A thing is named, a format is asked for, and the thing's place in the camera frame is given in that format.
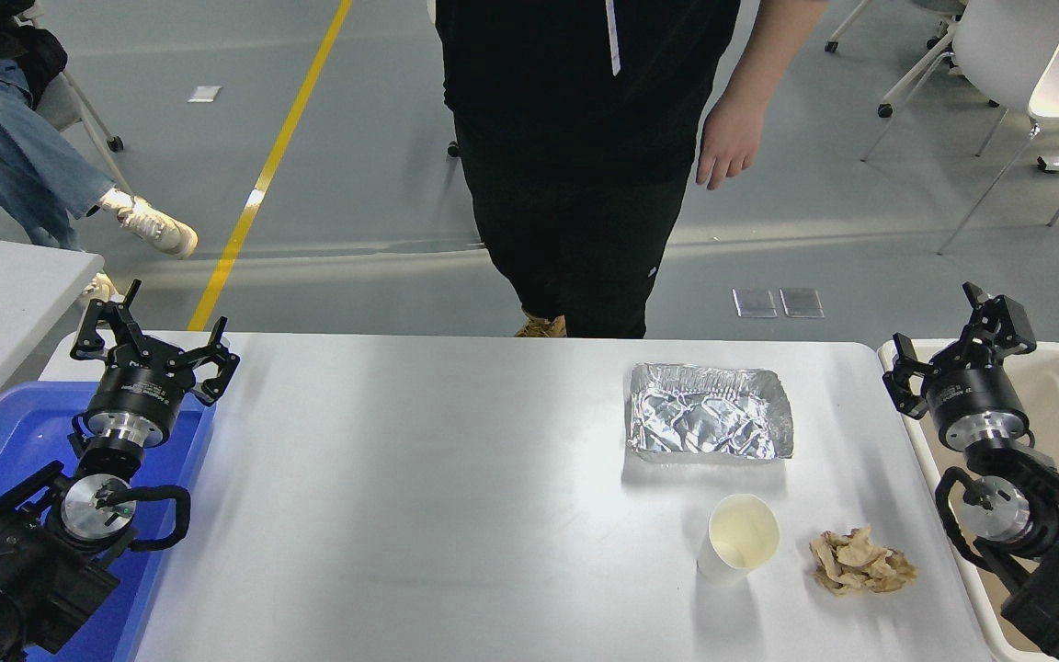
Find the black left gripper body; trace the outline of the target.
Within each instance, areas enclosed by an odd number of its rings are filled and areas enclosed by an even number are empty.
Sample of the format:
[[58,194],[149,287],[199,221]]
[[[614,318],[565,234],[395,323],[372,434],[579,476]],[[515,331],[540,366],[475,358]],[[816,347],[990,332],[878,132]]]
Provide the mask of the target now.
[[168,435],[192,389],[185,368],[146,366],[131,358],[102,358],[105,371],[84,412],[93,435]]

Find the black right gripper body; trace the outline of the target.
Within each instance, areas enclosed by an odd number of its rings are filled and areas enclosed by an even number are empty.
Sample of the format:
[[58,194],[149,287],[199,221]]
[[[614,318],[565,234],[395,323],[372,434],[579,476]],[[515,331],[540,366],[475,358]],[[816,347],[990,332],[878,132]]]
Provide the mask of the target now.
[[1003,366],[928,366],[921,417],[940,433],[1026,433],[1029,416]]

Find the person's left hand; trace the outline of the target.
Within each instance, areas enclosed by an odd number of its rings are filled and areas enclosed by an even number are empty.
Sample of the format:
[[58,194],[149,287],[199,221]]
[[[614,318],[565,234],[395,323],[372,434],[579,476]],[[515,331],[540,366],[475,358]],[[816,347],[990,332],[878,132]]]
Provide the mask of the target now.
[[754,164],[768,105],[724,94],[703,122],[695,184],[714,191]]

